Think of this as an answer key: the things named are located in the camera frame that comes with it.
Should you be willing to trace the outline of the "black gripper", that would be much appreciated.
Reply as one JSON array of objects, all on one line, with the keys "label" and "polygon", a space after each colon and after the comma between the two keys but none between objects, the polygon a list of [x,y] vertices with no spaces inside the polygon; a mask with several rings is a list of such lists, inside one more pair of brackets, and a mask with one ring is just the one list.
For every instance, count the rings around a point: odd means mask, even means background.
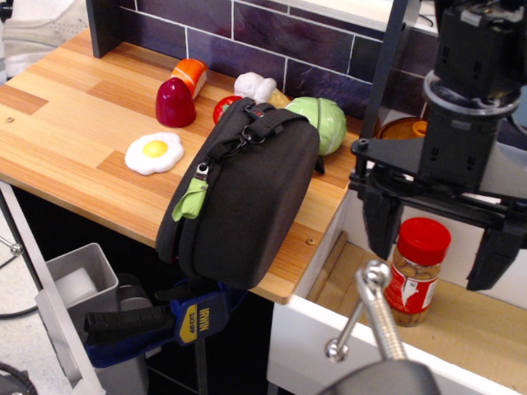
[{"label": "black gripper", "polygon": [[497,141],[520,97],[431,100],[425,137],[361,138],[350,187],[363,203],[368,244],[387,259],[403,208],[484,228],[466,289],[490,290],[526,249],[526,170]]}]

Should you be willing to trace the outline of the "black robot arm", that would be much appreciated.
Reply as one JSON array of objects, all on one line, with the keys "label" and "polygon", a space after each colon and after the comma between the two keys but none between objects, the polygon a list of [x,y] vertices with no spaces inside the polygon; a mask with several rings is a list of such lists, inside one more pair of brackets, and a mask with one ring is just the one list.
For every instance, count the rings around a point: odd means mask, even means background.
[{"label": "black robot arm", "polygon": [[526,83],[523,1],[439,1],[424,137],[362,138],[351,189],[371,250],[387,258],[404,206],[483,229],[469,290],[491,289],[526,246],[526,154],[497,141]]}]

